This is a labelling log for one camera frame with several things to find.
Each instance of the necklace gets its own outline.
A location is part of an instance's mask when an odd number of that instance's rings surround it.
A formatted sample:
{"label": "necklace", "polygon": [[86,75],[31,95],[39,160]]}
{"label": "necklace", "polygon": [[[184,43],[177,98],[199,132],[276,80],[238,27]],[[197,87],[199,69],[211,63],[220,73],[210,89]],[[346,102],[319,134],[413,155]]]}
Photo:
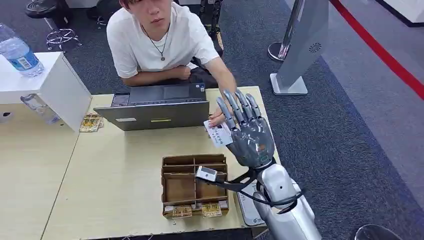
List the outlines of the necklace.
{"label": "necklace", "polygon": [[146,31],[145,27],[144,27],[143,25],[141,25],[141,27],[143,28],[143,31],[146,33],[146,35],[147,35],[148,39],[150,39],[150,42],[151,42],[151,43],[153,44],[153,46],[157,49],[157,51],[160,53],[160,56],[161,56],[160,60],[162,60],[162,62],[163,62],[163,61],[165,61],[164,51],[165,51],[165,47],[167,46],[168,33],[169,33],[169,31],[170,31],[170,26],[171,26],[171,24],[169,24],[169,26],[168,26],[168,30],[166,31],[165,44],[163,45],[163,49],[162,49],[162,51],[161,51],[161,50],[159,50],[159,48],[156,46],[156,44],[153,42],[152,38],[150,38],[150,36],[149,36],[149,34],[147,33],[147,31]]}

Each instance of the floor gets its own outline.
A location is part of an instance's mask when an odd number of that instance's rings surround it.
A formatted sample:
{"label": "floor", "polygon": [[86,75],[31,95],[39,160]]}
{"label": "floor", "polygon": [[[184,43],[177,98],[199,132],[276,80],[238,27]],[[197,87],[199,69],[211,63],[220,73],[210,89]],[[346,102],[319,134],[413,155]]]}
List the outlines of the floor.
{"label": "floor", "polygon": [[[260,87],[282,164],[308,189],[320,233],[324,239],[350,239],[360,226],[374,223],[404,240],[424,239],[424,101],[331,4],[329,47],[303,75],[309,93],[273,95],[268,78],[279,64],[268,59],[266,49],[283,38],[293,4],[286,1],[225,1],[223,59],[239,86]],[[16,29],[35,52],[45,52],[47,26],[25,16],[25,2],[1,1],[0,9],[11,14],[2,14],[0,22]],[[424,28],[406,27],[374,0],[341,2],[424,81]],[[91,93],[128,91],[113,67],[106,30],[97,29],[83,10],[75,12],[72,27],[84,45],[69,46],[66,57]],[[249,236],[247,229],[186,235],[214,240]]]}

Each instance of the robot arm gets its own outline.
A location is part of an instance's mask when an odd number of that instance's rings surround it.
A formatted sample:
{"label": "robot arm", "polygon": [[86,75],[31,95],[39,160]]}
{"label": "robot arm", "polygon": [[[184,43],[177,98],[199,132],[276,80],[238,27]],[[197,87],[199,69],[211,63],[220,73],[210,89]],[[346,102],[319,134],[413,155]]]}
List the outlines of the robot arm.
{"label": "robot arm", "polygon": [[[238,163],[249,170],[234,180],[220,182],[216,176],[210,174],[214,170],[204,171],[204,167],[199,167],[196,177],[253,199],[256,210],[268,225],[274,239],[320,240],[321,235],[314,223],[314,213],[303,196],[304,190],[299,188],[286,169],[276,164],[273,158],[274,140],[255,98],[249,93],[244,96],[237,90],[235,96],[241,103],[240,108],[228,90],[223,93],[234,112],[234,116],[231,115],[224,100],[221,97],[217,99],[233,140],[227,148],[234,154]],[[243,192],[255,179],[257,190],[253,196]]]}

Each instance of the bottle label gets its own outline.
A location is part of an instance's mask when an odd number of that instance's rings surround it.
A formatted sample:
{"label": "bottle label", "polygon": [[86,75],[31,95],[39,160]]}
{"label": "bottle label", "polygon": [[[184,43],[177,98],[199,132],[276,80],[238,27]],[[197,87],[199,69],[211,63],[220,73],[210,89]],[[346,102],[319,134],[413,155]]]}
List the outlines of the bottle label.
{"label": "bottle label", "polygon": [[7,59],[19,71],[30,70],[39,64],[39,59],[29,50],[24,56],[16,59]]}

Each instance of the touchpad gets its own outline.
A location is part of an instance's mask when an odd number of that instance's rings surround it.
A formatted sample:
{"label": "touchpad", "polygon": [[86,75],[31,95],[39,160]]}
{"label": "touchpad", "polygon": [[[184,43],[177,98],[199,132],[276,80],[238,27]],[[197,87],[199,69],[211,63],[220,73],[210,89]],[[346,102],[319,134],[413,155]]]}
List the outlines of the touchpad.
{"label": "touchpad", "polygon": [[190,93],[188,85],[184,86],[166,86],[163,90],[164,99],[187,98]]}

